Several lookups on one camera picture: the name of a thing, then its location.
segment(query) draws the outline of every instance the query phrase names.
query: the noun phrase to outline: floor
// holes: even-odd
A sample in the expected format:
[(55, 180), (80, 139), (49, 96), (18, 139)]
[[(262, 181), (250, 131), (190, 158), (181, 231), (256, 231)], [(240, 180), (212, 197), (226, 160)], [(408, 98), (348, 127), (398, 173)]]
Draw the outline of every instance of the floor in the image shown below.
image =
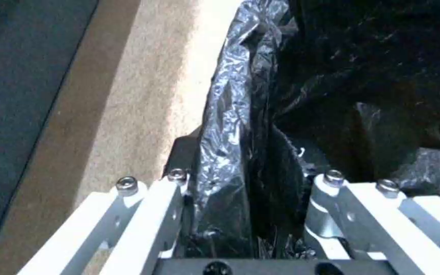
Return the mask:
[(91, 191), (160, 176), (173, 140), (201, 124), (240, 1), (100, 0), (0, 233), (0, 275), (17, 273)]

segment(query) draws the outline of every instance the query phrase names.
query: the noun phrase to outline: bolt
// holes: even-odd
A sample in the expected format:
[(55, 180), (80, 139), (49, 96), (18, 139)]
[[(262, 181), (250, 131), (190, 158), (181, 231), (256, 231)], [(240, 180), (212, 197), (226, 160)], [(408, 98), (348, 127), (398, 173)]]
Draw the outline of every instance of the bolt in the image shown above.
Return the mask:
[(184, 169), (173, 169), (167, 174), (167, 179), (169, 181), (185, 181), (188, 174)]
[(337, 170), (329, 170), (324, 174), (324, 182), (329, 186), (339, 188), (344, 184), (344, 175)]
[(376, 183), (376, 189), (388, 199), (394, 199), (398, 197), (398, 193), (400, 192), (398, 184), (396, 184), (394, 181), (390, 181), (387, 179), (378, 180), (378, 182)]
[(138, 191), (138, 182), (132, 176), (124, 176), (116, 182), (115, 186), (118, 194), (123, 197), (129, 197)]

